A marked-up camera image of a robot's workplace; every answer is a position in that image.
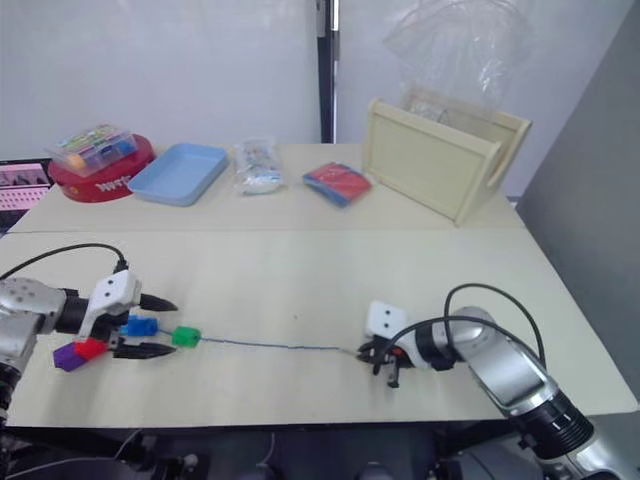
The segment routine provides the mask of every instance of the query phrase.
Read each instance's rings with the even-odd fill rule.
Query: blue tray
[[[178,143],[129,180],[135,195],[186,207],[195,202],[228,164],[222,148]]]

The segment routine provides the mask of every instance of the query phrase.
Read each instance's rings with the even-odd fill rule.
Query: white wall
[[[338,141],[360,142],[374,97],[397,102],[400,72],[382,45],[416,0],[343,0]],[[533,52],[502,110],[533,120],[503,191],[521,195],[578,103],[633,0],[538,0],[525,4]]]
[[[312,0],[0,0],[0,159],[111,122],[318,142]]]

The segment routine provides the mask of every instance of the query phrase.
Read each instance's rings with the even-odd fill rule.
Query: white table
[[[291,146],[282,151],[289,172],[347,154],[357,158],[358,150]],[[113,243],[126,252],[145,291],[181,307],[161,315],[164,328],[184,324],[212,337],[353,349],[363,341],[372,300],[405,308],[419,320],[441,313],[451,287],[487,282],[531,310],[550,372],[584,413],[637,409],[608,353],[506,200],[497,197],[470,227],[455,228],[383,186],[344,211],[297,184],[273,197],[251,199],[238,199],[227,187],[214,186],[217,192],[207,192],[202,204],[188,209],[134,198],[80,205],[54,190],[15,233],[0,240],[0,271],[67,243]],[[381,197],[398,210],[382,205]],[[251,215],[241,222],[226,213],[225,205],[245,208],[239,206],[245,200],[268,216],[259,226]],[[117,208],[116,215],[118,203],[128,208]],[[303,215],[305,205],[318,216]],[[387,208],[386,215],[374,207]],[[50,221],[54,214],[57,228]],[[108,253],[87,250],[52,257],[25,274],[87,294],[112,264]],[[484,307],[532,344],[525,319],[502,298],[470,290],[455,303]],[[104,356],[65,373],[52,367],[51,351],[68,340],[57,334],[40,339],[14,394],[11,425],[185,427],[499,417],[464,365],[444,373],[403,371],[400,388],[391,390],[383,377],[373,377],[366,365],[338,352],[201,343],[147,361]]]

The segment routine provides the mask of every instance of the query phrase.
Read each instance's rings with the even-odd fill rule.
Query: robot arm
[[[455,315],[494,323],[487,312],[475,307]],[[367,321],[367,334],[373,339],[361,347],[359,358],[373,363],[377,373],[379,364],[374,359],[408,325],[401,309],[374,302]],[[534,451],[546,478],[640,479],[635,467],[569,401],[537,358],[497,330],[455,321],[449,342],[444,323],[439,322],[418,327],[395,345],[384,361],[392,367],[389,386],[397,388],[403,367],[450,368],[447,360],[452,356],[466,362],[482,390],[519,432],[522,445]]]
[[[119,358],[153,358],[174,351],[155,343],[127,345],[118,329],[129,309],[177,310],[172,303],[141,293],[141,283],[129,270],[98,282],[86,299],[74,290],[62,290],[27,278],[0,280],[0,426],[7,417],[13,390],[27,366],[37,335],[53,331],[109,342]]]

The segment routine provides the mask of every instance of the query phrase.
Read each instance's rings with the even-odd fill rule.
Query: clear plastic bag
[[[428,0],[384,44],[401,61],[402,108],[481,135],[530,40],[527,21],[506,0]]]
[[[284,185],[276,143],[251,138],[235,146],[236,190],[244,195],[271,193]]]

